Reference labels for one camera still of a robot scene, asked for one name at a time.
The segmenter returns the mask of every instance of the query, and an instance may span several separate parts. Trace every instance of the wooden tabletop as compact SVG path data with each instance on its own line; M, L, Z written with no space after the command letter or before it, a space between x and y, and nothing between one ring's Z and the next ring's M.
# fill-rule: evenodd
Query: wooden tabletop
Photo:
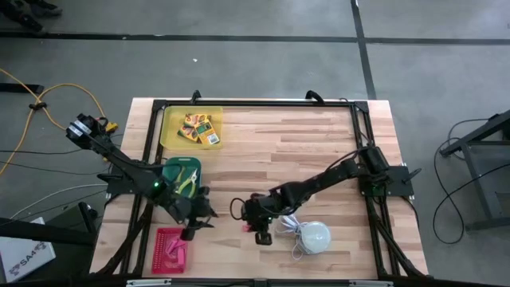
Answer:
M135 98L127 119L122 151L141 159L151 114L152 98ZM402 162L397 136L386 100L368 101L375 142L391 165ZM163 114L159 115L155 136ZM217 151L170 151L163 157L194 156L202 162L202 185L210 187L211 206L219 218L215 228L197 231L188 245L183 274L160 277L264 277L293 279L376 278L367 209L355 179L313 195L297 212L302 222L324 222L332 235L328 251L299 261L290 250L295 240L274 233L273 244L258 246L253 233L242 232L243 222L230 217L230 201L265 193L281 183L303 180L324 170L331 162L355 149L351 115L346 108L318 107L224 107L223 149ZM154 159L157 140L153 143ZM116 252L128 230L134 196L121 195L104 212L91 272L103 267ZM427 273L420 235L412 209L401 198L389 198L388 207L395 241L423 273ZM143 268L151 274L155 232L176 226L171 216L156 207L152 217ZM138 239L131 253L131 268L138 253ZM386 245L385 266L390 270Z

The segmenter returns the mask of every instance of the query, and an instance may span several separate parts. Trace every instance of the green tray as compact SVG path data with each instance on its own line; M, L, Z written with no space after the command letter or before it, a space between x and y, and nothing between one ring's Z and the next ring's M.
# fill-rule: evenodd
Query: green tray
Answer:
M195 192L194 195L197 194L197 191L201 185L202 182L202 165L200 164L200 160L194 158L194 157L173 157L168 159L165 162L165 165L170 165L169 167L163 168L163 176L168 181L174 181L177 179L177 176L179 175L179 172L181 169L179 166L176 166L176 164L181 165L183 168L185 168L184 172L182 173L181 183L183 183L186 179L188 179L194 172L195 169L197 169L197 180L195 181ZM187 187L184 188L181 195L184 197L190 197L191 193L191 184L189 184Z

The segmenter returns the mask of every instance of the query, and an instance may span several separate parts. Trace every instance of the gray floor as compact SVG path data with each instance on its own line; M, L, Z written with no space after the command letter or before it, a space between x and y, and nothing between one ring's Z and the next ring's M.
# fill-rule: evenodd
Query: gray floor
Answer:
M63 18L45 21L58 32L355 36L348 0L58 3L65 8ZM368 37L510 37L510 2L503 0L359 0L359 7ZM5 18L0 18L0 27L17 29ZM107 116L122 127L132 97L189 96L197 88L203 96L301 98L307 90L314 89L328 98L367 98L357 44L0 41L0 67L25 82L83 85L100 98ZM508 285L509 228L467 234L462 242L447 246L434 237L431 221L434 208L443 197L433 173L435 149L454 123L489 117L510 108L510 46L369 45L368 55L377 97L390 101L402 156L410 167L423 169L414 179L415 205L430 274ZM79 112L97 114L87 96L71 88L56 91L47 101L62 124ZM0 96L2 148L15 147L27 105L32 102L26 95ZM463 125L455 135L476 126ZM42 113L33 119L23 145L25 150L37 151L75 148ZM16 155L14 162L75 172L106 168L90 151ZM469 179L465 165L455 159L439 159L438 169L450 191ZM0 177L0 216L11 216L50 192L87 183L99 181L93 175L59 175L9 167ZM30 211L94 192L88 189L57 196ZM455 200L466 222L483 218L474 189L466 188ZM104 199L97 195L89 202L101 210ZM58 211L44 216L51 218ZM445 240L455 239L460 227L450 205L440 210L437 223Z

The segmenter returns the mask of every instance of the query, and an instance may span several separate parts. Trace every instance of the red basket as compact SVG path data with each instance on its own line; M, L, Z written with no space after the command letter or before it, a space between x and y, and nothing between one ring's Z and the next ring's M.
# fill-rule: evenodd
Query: red basket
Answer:
M153 274L184 273L184 269L186 268L187 242L184 242L184 245L179 248L174 248L170 254L166 252L171 242L175 239L179 239L181 233L182 228L158 228L154 257L152 258ZM179 264L178 261L179 249L182 249L184 252L184 261L182 264Z

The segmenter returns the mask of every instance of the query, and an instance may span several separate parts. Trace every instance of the green handled pliers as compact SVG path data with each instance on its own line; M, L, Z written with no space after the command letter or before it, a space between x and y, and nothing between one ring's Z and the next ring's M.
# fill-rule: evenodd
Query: green handled pliers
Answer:
M189 198L193 197L194 190L195 190L195 188L196 188L196 186L197 186L197 185L196 185L196 180L197 180L197 169L195 169L195 170L193 171L193 173L191 174L191 176L190 176L188 179L186 179L186 180L184 181L184 183L182 183L182 184L178 187L177 193L178 193L178 194L181 194L181 193L182 193L182 191L184 191L184 189L185 189L188 185L190 185L190 183L191 183L191 191L190 191L190 195L189 195L188 197L189 197Z

